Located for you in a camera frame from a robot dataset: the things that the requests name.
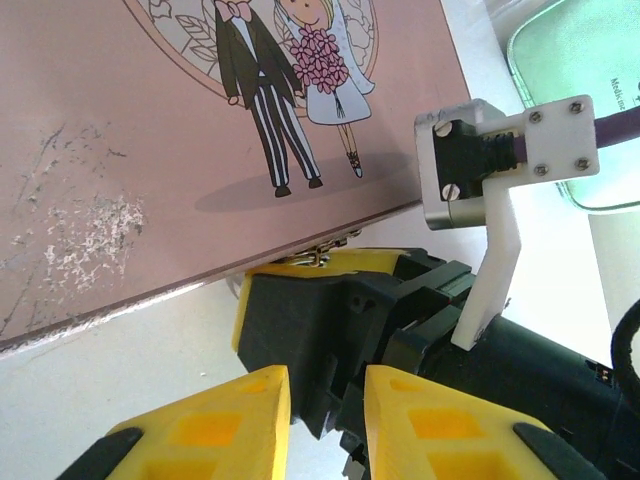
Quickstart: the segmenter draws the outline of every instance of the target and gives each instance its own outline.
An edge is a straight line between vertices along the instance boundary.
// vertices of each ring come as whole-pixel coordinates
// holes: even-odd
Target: pink bouquet
[[[338,52],[335,35],[323,28],[312,30],[310,25],[300,29],[302,38],[293,40],[291,54],[298,62],[293,66],[305,87],[316,85],[319,92],[333,93],[349,78],[349,69]]]

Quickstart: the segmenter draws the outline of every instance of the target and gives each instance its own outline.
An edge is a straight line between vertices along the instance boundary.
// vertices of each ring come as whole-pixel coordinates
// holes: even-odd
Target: metal clasp
[[[324,267],[329,261],[329,252],[331,250],[346,246],[351,238],[355,238],[361,233],[362,230],[349,232],[341,237],[327,240],[315,247],[311,247],[300,253],[285,257],[277,263],[306,267]]]

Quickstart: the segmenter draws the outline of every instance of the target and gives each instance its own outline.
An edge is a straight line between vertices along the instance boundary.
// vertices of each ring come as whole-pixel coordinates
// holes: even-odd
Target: blonde hair
[[[275,2],[276,2],[276,8],[279,8],[280,12],[285,17],[288,18],[287,11],[282,6],[282,0],[275,0]],[[329,19],[329,27],[331,27],[331,25],[333,25],[333,19],[335,18],[335,11],[333,9],[333,0],[320,0],[320,3],[322,4],[325,11],[327,12],[327,18]]]
[[[320,0],[322,6],[327,11],[327,17],[329,17],[329,27],[333,25],[333,18],[335,17],[335,12],[333,11],[333,0]]]

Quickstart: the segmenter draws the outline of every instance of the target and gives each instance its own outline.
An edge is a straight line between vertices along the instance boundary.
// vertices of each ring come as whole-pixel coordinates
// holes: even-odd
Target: black suit jacket
[[[291,88],[294,91],[302,90],[300,80],[282,49],[253,9],[251,22],[247,23],[247,27],[253,40],[257,61],[233,22],[223,22],[220,12],[216,9],[218,62],[222,85],[227,95],[236,97],[242,94],[245,108],[250,109],[258,91],[258,76],[262,71],[276,91],[294,105]]]

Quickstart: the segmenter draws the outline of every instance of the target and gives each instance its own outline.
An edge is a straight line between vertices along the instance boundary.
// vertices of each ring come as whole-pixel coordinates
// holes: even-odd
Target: green plastic container
[[[640,0],[560,0],[513,35],[507,57],[527,107],[593,97],[596,117],[640,106]],[[640,206],[640,140],[600,150],[601,173],[561,184],[576,206]]]

